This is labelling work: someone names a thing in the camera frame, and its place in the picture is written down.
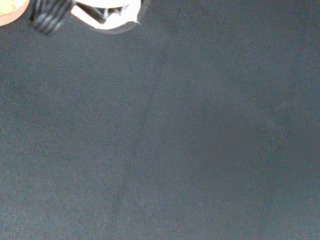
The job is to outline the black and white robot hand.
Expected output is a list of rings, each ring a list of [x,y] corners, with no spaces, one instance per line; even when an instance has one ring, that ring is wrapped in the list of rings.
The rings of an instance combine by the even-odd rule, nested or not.
[[[137,25],[149,0],[31,0],[27,7],[30,26],[52,35],[69,18],[91,30],[124,33]]]

